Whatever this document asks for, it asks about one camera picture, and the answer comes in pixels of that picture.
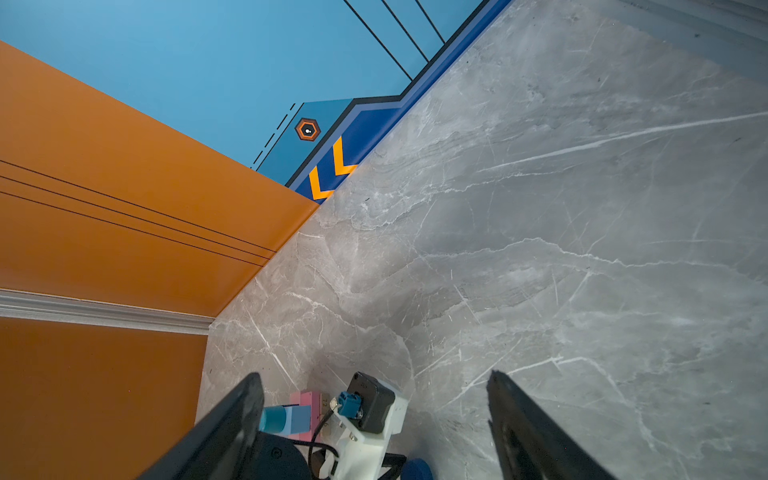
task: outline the light blue panel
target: light blue panel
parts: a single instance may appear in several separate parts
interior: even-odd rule
[[[302,105],[296,113],[296,117],[288,123],[287,127],[284,126],[285,133],[276,141],[272,151],[264,152],[266,156],[261,160],[260,165],[257,163],[256,171],[278,184],[284,185],[291,178],[293,172],[301,166],[306,156],[325,137],[333,126],[333,122],[344,112],[351,101],[350,98],[347,100],[315,101]],[[320,135],[315,141],[301,140],[294,130],[302,118],[317,120]]]
[[[400,25],[397,25],[397,21],[381,0],[348,0],[348,2],[412,78],[424,68],[427,62],[408,39],[408,35],[400,28]]]
[[[389,7],[430,60],[442,47],[440,37],[414,0],[387,0]]]
[[[248,166],[293,102],[409,83],[341,0],[2,0],[0,40]]]
[[[420,2],[446,41],[482,3],[481,0],[420,0]]]

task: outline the blue connector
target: blue connector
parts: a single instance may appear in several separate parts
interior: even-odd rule
[[[359,395],[349,392],[341,392],[339,398],[339,415],[348,419],[357,419],[360,412],[362,399]]]

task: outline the pink block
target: pink block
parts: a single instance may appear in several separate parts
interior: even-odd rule
[[[313,390],[303,390],[302,392],[294,392],[290,394],[291,405],[308,405],[310,406],[310,431],[308,433],[299,433],[297,435],[291,435],[292,439],[299,439],[304,442],[312,441],[312,432],[315,431],[320,420],[323,418],[323,394]]]

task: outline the metal strip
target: metal strip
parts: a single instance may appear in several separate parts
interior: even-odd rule
[[[0,316],[207,335],[213,317],[0,289]]]

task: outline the blue round object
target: blue round object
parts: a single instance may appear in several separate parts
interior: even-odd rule
[[[400,478],[402,480],[434,480],[429,465],[420,458],[408,460],[402,467]]]

